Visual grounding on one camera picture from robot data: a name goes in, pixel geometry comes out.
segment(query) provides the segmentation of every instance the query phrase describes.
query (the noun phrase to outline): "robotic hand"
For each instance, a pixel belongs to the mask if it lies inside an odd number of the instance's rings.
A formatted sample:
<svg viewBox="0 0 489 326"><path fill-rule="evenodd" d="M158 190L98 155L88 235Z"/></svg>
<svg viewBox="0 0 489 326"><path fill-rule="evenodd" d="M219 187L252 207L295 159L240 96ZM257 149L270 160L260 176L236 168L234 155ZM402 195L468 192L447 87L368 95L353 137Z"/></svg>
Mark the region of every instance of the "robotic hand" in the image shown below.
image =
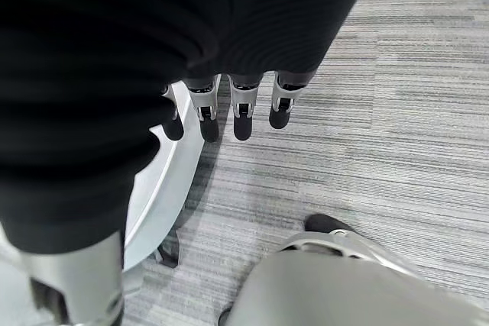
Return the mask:
<svg viewBox="0 0 489 326"><path fill-rule="evenodd" d="M134 175L149 128L183 134L183 79L207 141L215 75L229 74L235 135L251 134L261 76L285 127L355 0L1 0L0 222L58 324L117 325Z"/></svg>

